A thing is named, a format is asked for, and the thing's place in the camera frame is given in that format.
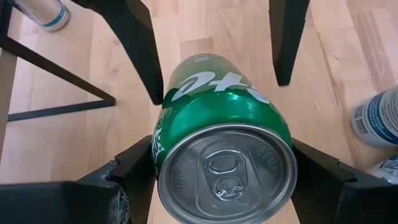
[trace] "wooden board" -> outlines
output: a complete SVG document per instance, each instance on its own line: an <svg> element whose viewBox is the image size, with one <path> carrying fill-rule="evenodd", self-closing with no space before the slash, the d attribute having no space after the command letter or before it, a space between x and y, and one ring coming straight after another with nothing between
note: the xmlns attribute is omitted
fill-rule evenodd
<svg viewBox="0 0 398 224"><path fill-rule="evenodd" d="M10 123L0 182L77 179L151 134L150 103L105 21L66 2L72 19L47 33L13 14L13 36L114 95L117 107ZM398 82L395 0L312 0L291 85L276 84L266 0L147 0L165 85L185 58L203 52L231 60L278 107L293 137L366 170L395 153L361 143L349 125L356 104ZM18 61L11 111L92 100ZM154 192L148 223L178 223ZM266 223L299 223L289 202Z"/></svg>
<svg viewBox="0 0 398 224"><path fill-rule="evenodd" d="M0 163L16 65L17 57L0 49Z"/></svg>

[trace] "wooden floor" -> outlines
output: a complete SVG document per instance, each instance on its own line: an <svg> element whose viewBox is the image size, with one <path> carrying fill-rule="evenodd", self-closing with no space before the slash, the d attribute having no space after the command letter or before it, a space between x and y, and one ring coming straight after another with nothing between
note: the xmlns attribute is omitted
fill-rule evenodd
<svg viewBox="0 0 398 224"><path fill-rule="evenodd" d="M114 95L117 107L7 125L0 183L74 180L151 134L151 104L104 20L67 1L69 25L49 34L13 12L10 36ZM291 85L276 85L267 0L147 0L165 82L202 52L231 60L285 116L293 137L366 170L394 153L359 142L351 108L398 82L397 0L312 0ZM95 99L17 61L10 112ZM288 203L267 223L298 223ZM177 223L154 194L149 223Z"/></svg>

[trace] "can rim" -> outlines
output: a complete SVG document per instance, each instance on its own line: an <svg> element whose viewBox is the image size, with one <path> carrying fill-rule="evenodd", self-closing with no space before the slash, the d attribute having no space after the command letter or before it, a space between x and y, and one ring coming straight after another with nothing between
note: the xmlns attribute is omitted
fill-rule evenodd
<svg viewBox="0 0 398 224"><path fill-rule="evenodd" d="M181 223L189 223L189 224L216 224L216 223L225 223L219 222L219 221L211 221L211 220L199 220L193 217L190 217L187 211L181 209L177 203L175 203L174 199L172 198L172 194L167 190L168 189L168 180L167 180L167 174L169 173L169 169L171 168L172 161L175 159L177 153L179 150L181 150L184 144L187 142L195 139L197 136L201 136L204 133L207 133L209 131L218 131L222 130L225 128L241 128L241 129L246 129L251 132L256 132L258 134L262 134L261 136L264 137L264 139L271 140L269 143L272 144L274 147L279 146L279 149L281 149L283 155L285 156L285 160L287 161L287 164L291 164L291 166L287 167L287 177L285 180L284 184L284 189L280 191L279 196L276 198L277 201L272 203L270 207L272 208L267 209L265 211L258 211L255 213L250 214L250 216L242 217L239 219L235 220L228 220L227 222L230 224L238 224L238 223L260 223L263 222L273 215L275 215L279 210L281 210L284 205L289 201L291 198L296 182L297 182L297 161L295 159L294 153L292 149L289 147L289 145L283 141L278 134L275 132L271 131L270 129L266 129L260 126L256 126L253 124L243 124L243 123L224 123L224 124L216 124L213 126L208 126L206 128L200 129L198 131L195 131L185 138L183 138L181 141L179 141L174 147L169 151L169 153L166 155L166 158L164 160L164 163L162 164L162 168L160 170L159 174L159 179L157 182L158 186L158 193L159 193L159 198L160 201L162 202L163 206L165 209L168 211L171 216L173 216L176 220L178 220Z"/></svg>

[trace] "black metal frame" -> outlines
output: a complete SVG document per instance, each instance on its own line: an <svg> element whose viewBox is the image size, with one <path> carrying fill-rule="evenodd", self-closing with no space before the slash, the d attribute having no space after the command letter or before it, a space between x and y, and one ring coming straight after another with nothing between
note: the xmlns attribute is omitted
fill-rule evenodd
<svg viewBox="0 0 398 224"><path fill-rule="evenodd" d="M279 86L290 83L310 0L269 0L272 60Z"/></svg>
<svg viewBox="0 0 398 224"><path fill-rule="evenodd" d="M23 119L40 118L56 114L64 114L64 113L71 113L77 111L104 108L108 106L114 106L116 104L115 98L110 94L104 92L103 90L100 90L99 88L88 83L84 79L76 76L75 74L69 72L68 70L65 70L59 65L51 62L50 60L39 55L33 50L23 46L14 39L8 37L7 32L11 18L11 11L12 11L12 6L8 4L5 0L0 0L0 48L4 49L5 51L17 57L23 58L24 60L67 81L68 83L80 87L82 90L85 90L101 98L102 100L9 114L8 121L19 121Z"/></svg>
<svg viewBox="0 0 398 224"><path fill-rule="evenodd" d="M1 223L146 224L155 184L152 136L76 182L0 185ZM396 223L398 185L294 139L292 201L303 224Z"/></svg>

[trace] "green soda can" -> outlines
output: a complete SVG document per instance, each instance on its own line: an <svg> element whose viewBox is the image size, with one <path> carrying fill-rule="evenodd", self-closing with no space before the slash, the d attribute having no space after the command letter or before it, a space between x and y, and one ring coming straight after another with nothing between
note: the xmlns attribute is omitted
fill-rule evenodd
<svg viewBox="0 0 398 224"><path fill-rule="evenodd" d="M288 126L228 60L200 54L173 72L152 138L160 199L182 223L260 223L297 180Z"/></svg>

